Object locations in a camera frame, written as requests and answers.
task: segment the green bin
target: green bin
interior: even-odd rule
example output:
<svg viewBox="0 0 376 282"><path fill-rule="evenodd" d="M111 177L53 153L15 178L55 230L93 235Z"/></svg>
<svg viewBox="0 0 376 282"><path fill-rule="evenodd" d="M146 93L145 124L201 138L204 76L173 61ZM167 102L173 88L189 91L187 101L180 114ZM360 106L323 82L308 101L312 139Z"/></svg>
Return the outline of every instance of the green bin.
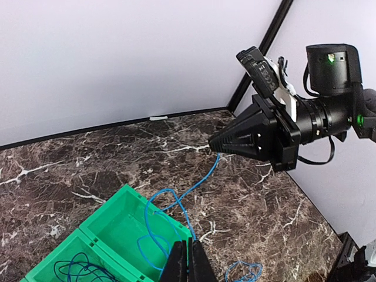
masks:
<svg viewBox="0 0 376 282"><path fill-rule="evenodd" d="M137 240L148 234L144 216L146 203L144 197L125 185L85 220L79 229L136 278L157 282L160 271L150 266L137 246ZM189 229L185 226L169 216L155 214L156 211L159 209L151 204L148 215L150 227L155 235L165 238L171 246L179 240L176 232L182 240L191 237ZM162 240L158 241L165 249L167 248L166 243ZM147 237L139 243L150 262L163 268L166 257L153 240Z"/></svg>
<svg viewBox="0 0 376 282"><path fill-rule="evenodd" d="M134 275L130 274L120 264L111 259L105 252L99 248L93 241L91 241L80 230L75 230L68 236L54 251L52 251L44 260L42 260L36 267L34 267L27 275L26 280L21 282L57 282L67 281L67 276L62 275L59 271L56 271L59 275L59 280L54 272L54 265L57 261L70 261L76 254L84 252L92 264L99 265L105 268L108 272L116 277L121 282L140 282ZM73 266L72 273L78 273L82 267ZM79 282L90 282L95 279L94 274L88 274L80 277Z"/></svg>

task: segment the brown marble tabletop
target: brown marble tabletop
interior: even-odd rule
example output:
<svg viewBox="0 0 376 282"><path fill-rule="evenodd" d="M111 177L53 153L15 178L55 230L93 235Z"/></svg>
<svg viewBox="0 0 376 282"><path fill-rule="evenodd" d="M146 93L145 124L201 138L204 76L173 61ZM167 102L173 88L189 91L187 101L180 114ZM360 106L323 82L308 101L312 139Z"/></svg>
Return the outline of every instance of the brown marble tabletop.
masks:
<svg viewBox="0 0 376 282"><path fill-rule="evenodd" d="M0 152L0 281L19 281L126 183L144 197L182 194L212 167L207 139L230 120L202 113ZM221 155L184 205L220 281L237 260L262 263L260 282L324 281L341 246L288 174L240 156Z"/></svg>

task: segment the white backdrop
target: white backdrop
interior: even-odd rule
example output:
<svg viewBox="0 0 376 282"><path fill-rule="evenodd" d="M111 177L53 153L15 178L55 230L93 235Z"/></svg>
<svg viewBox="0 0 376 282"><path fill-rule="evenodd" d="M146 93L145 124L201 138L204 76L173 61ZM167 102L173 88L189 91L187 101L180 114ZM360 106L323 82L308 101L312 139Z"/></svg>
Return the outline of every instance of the white backdrop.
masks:
<svg viewBox="0 0 376 282"><path fill-rule="evenodd" d="M280 0L0 2L0 146L226 106Z"/></svg>
<svg viewBox="0 0 376 282"><path fill-rule="evenodd" d="M268 56L288 59L288 81L304 96L303 72L306 46L317 43L348 43L360 53L363 85L376 89L376 1L294 1ZM242 101L237 113L250 103ZM298 162L290 174L318 207L337 233L349 231L359 244L376 239L376 143L358 140L351 130L344 143L335 140L334 160L325 166ZM327 160L329 141L301 146L300 154Z"/></svg>

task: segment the blue cable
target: blue cable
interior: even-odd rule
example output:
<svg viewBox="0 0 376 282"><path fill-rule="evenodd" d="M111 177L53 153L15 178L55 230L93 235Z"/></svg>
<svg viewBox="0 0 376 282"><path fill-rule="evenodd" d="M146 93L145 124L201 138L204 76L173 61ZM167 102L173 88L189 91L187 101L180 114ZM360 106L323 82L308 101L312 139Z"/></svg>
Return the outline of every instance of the blue cable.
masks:
<svg viewBox="0 0 376 282"><path fill-rule="evenodd" d="M239 261L233 263L229 267L229 269L227 269L227 271L226 271L226 273L224 275L225 282L229 282L229 279L228 279L229 273L230 273L231 269L233 269L238 264L242 264L244 266L248 266L249 273L246 274L245 276L243 276L240 279L234 280L233 282L256 282L257 279L260 278L260 276L261 276L261 274L263 272L263 265L262 264L260 264L260 263L250 264L250 263L246 263L244 261L239 260Z"/></svg>
<svg viewBox="0 0 376 282"><path fill-rule="evenodd" d="M75 259L78 256L84 256L86 261L75 261ZM60 266L58 268L58 271L60 272L60 275L66 276L67 280L61 279L61 276L56 271L57 265L61 263L64 263L64 265ZM72 266L80 266L81 268L78 271L78 273L72 273ZM67 272L62 271L64 268L68 268ZM98 280L101 282L120 282L118 279L115 278L113 274L108 272L103 267L90 263L89 257L83 252L73 256L73 258L70 261L57 261L53 266L53 272L55 273L56 278L59 279L60 282L72 282L73 277L76 278L75 282L78 282L79 279L82 277L85 277L85 281L88 281L90 275L95 277L91 280L91 282Z"/></svg>
<svg viewBox="0 0 376 282"><path fill-rule="evenodd" d="M219 153L217 154L217 159L214 163L214 165L211 167L211 169L209 170L209 172L205 175L204 178L202 178L199 182L197 182L195 185L192 186L192 188L188 189L184 194L182 194L179 198L179 201L183 200L183 198L185 196L187 196L190 192L192 192L194 189L196 189L197 187L199 187L206 179L209 178L209 176L213 173L214 169L216 169L217 165L218 165L218 162L219 162ZM177 205L178 204L178 201L174 202L173 204L171 204L170 206L164 208L162 211L166 211L168 209L171 209L173 206Z"/></svg>
<svg viewBox="0 0 376 282"><path fill-rule="evenodd" d="M148 235L145 235L141 238L139 238L137 240L137 245L138 245L138 248L140 250L140 253L141 253L141 256L147 261L147 263L149 263L150 266L152 266L153 268L157 269L157 270L160 270L161 271L161 274L162 274L162 271L163 269L162 268L159 268L159 267L156 267L153 263L151 263L151 261L145 256L145 254L143 253L142 249L140 248L140 245L139 245L139 241L141 239L145 239L147 237L150 237L152 238L152 240L157 244L157 246L159 247L159 249L161 249L161 251L163 252L164 256L166 257L166 259L168 259L169 257L169 254L170 254L170 250L171 250L171 247L170 247L170 250L168 251L168 253L166 252L166 250L159 244L159 242L156 240L155 237L158 237L160 239L162 239L163 241L167 242L167 240L165 238L163 238L162 236L157 236L157 235L154 235L153 232L151 231L151 228L150 228L150 224L149 224L149 219L148 219L148 216L147 216L147 208L149 207L149 204L151 204L151 202L160 194L162 193L165 193L165 192L171 192L173 193L174 195L174 198L176 199L176 201L171 204L169 207L163 209L163 210L158 210L157 212L155 212L156 214L160 215L160 216L163 216L165 219L167 219L167 221L170 223L170 225L173 227L175 233L177 234L177 236L179 237L179 240L181 241L182 238L180 236L180 234L177 232L177 230L175 229L174 225L172 225L172 223L170 222L168 216L166 216L163 212L175 205L179 205L180 208L182 208L183 210L183 213L184 213L184 216L186 218L186 221L187 221L187 225L191 231L191 234L192 234L192 238L193 240L196 240L196 234L193 230L193 227L192 225L190 224L190 221L189 221L189 218L188 218L188 215L187 215L187 212L186 212L186 209L183 207L183 205L181 204L181 200L187 196L191 191L193 191L194 189L196 189L197 187L199 187L206 179L209 178L209 176L213 173L214 169L217 167L218 165L218 162L219 162L219 159L220 159L220 155L219 153L217 154L217 159L214 163L214 165L211 167L211 169L209 170L209 172L205 175L204 178L202 178L199 182L197 182L195 185L193 185L189 190L187 190L183 195L180 196L180 198L178 198L176 196L176 193L172 190L172 189L163 189L159 192L157 192L156 194L154 194L152 196L152 198L150 198L150 200L147 202L146 206L145 206L145 210L144 210L144 215L145 215L145 225L146 225L146 228L147 228L147 232L148 232Z"/></svg>
<svg viewBox="0 0 376 282"><path fill-rule="evenodd" d="M165 238L163 238L162 236L158 236L158 235L154 235L154 236L157 237L157 238L162 239L162 240L168 245L168 247L169 247L169 251L168 251L168 253L170 253L170 252L171 252L171 244L170 244ZM154 264L153 264L153 263L152 263L152 262L146 257L145 253L144 253L144 252L142 251L142 249L141 249L140 241L143 240L143 239L149 238L149 237L151 237L151 236L150 236L150 235L145 235L145 236L142 236L141 238L138 238L138 239L137 239L137 246L138 246L138 248L139 248L139 250L140 250L141 256L146 260L146 262L149 263L150 266L153 267L153 268L155 268L156 270L162 271L163 268L160 268L160 267L155 266L155 265L154 265Z"/></svg>
<svg viewBox="0 0 376 282"><path fill-rule="evenodd" d="M176 193L174 190L172 189L162 189L161 191L158 191L157 193L155 193L149 201L147 201L146 205L145 205L145 210L144 210L144 217L145 217L145 225L146 225L146 229L147 229L147 232L148 234L150 235L150 237L153 239L153 241L157 244L157 246L159 247L159 249L165 254L166 258L168 259L169 257L169 254L166 253L166 251L164 250L164 248L159 244L159 242L155 239L154 237L154 234L150 228L150 224L149 224L149 215L147 213L148 209L149 209L149 206L150 204L152 203L152 201L154 201L155 198L157 198L157 196L159 196L160 194L162 193L166 193L166 192L171 192L172 195L174 196L174 198L176 199L178 205L180 206L180 208L182 209L183 213L184 213L184 216L186 218L186 221L187 221L187 225L189 227L189 230L192 234L192 238L193 240L196 240L196 234L193 230L193 227L192 225L190 224L190 221L189 221L189 217L188 217L188 214L187 214L187 211L186 209L183 207L182 203L180 202L179 198L177 197Z"/></svg>

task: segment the green light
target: green light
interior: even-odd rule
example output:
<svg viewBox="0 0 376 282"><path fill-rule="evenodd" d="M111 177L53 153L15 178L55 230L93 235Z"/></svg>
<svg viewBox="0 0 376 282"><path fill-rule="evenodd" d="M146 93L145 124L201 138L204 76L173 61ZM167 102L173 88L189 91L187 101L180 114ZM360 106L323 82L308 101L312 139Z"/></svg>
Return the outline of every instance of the green light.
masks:
<svg viewBox="0 0 376 282"><path fill-rule="evenodd" d="M363 124L364 124L364 117L362 115L358 115L358 117L357 117L357 123L358 123L358 126L363 126Z"/></svg>
<svg viewBox="0 0 376 282"><path fill-rule="evenodd" d="M329 60L330 63L334 63L335 55L334 54L328 54L328 60Z"/></svg>

